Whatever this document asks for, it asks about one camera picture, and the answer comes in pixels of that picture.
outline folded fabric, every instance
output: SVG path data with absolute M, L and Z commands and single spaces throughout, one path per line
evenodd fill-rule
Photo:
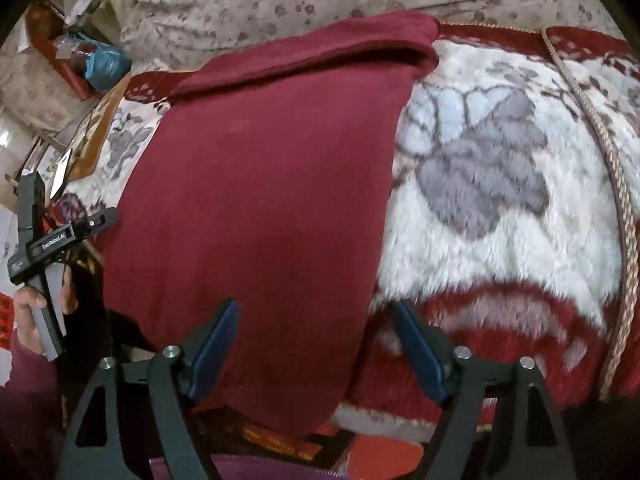
M 419 12 L 346 20 L 186 76 L 118 204 L 107 306 L 162 348 L 238 299 L 218 400 L 288 433 L 328 420 L 376 283 L 400 111 L 437 34 Z

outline braided rope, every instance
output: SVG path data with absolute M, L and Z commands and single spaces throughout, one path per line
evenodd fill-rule
M 634 320 L 636 302 L 638 300 L 638 241 L 636 239 L 636 221 L 633 211 L 631 193 L 629 193 L 625 173 L 620 163 L 618 149 L 611 140 L 611 135 L 604 125 L 593 102 L 587 94 L 580 88 L 578 81 L 571 74 L 565 63 L 558 56 L 556 48 L 551 43 L 546 29 L 528 30 L 526 28 L 503 27 L 490 23 L 450 23 L 442 22 L 443 25 L 471 25 L 486 28 L 501 28 L 526 32 L 527 34 L 541 34 L 546 48 L 551 55 L 564 80 L 569 85 L 580 106 L 590 123 L 593 125 L 593 137 L 596 141 L 604 163 L 609 173 L 613 196 L 616 202 L 616 215 L 618 218 L 618 236 L 622 250 L 622 301 L 618 313 L 618 319 L 612 334 L 612 345 L 609 348 L 607 357 L 602 367 L 600 375 L 600 400 L 609 399 L 609 393 L 613 378 L 620 364 L 620 359 L 626 348 L 626 342 L 631 332 L 631 324 Z

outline human hand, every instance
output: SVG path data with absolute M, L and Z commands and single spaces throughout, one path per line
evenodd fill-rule
M 63 274 L 62 290 L 60 290 L 60 300 L 62 300 L 62 312 L 71 314 L 78 308 L 78 298 L 76 298 L 76 288 L 71 278 L 71 268 L 65 267 Z M 38 333 L 36 323 L 31 314 L 32 308 L 42 309 L 47 306 L 47 301 L 34 288 L 24 286 L 14 294 L 14 315 L 17 325 L 18 341 L 27 350 L 38 355 L 44 354 L 44 345 Z

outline metal screw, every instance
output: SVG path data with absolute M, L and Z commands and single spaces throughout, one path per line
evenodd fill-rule
M 527 370 L 533 370 L 536 367 L 536 362 L 531 357 L 524 356 L 520 358 L 520 366 Z
M 471 350 L 466 346 L 456 346 L 453 353 L 460 359 L 469 359 L 471 357 Z
M 162 355 L 167 359 L 173 359 L 180 353 L 180 347 L 176 345 L 169 345 L 167 348 L 162 350 Z
M 113 359 L 113 357 L 105 357 L 100 361 L 100 368 L 102 368 L 103 370 L 109 370 L 110 368 L 113 368 L 113 365 L 115 364 L 116 361 Z

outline gray flower pattern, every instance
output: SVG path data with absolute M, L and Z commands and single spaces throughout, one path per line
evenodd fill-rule
M 538 75 L 535 70 L 523 66 L 512 66 L 505 61 L 496 61 L 486 71 L 491 75 L 503 76 L 509 83 L 519 88 L 526 88 Z
M 125 115 L 120 108 L 116 111 L 113 123 L 111 123 L 111 131 L 107 137 L 111 149 L 107 168 L 115 170 L 110 180 L 117 180 L 120 177 L 122 165 L 127 159 L 136 155 L 140 144 L 153 133 L 154 129 L 151 127 L 138 126 L 143 122 L 142 117 L 132 114 Z
M 640 110 L 640 86 L 634 86 L 626 90 L 626 96 L 629 98 L 629 104 L 633 108 Z
M 418 107 L 405 108 L 398 144 L 417 160 L 418 185 L 438 219 L 478 239 L 509 208 L 542 215 L 549 196 L 532 152 L 545 148 L 547 139 L 532 120 L 526 92 L 505 86 L 427 90 L 423 115 Z

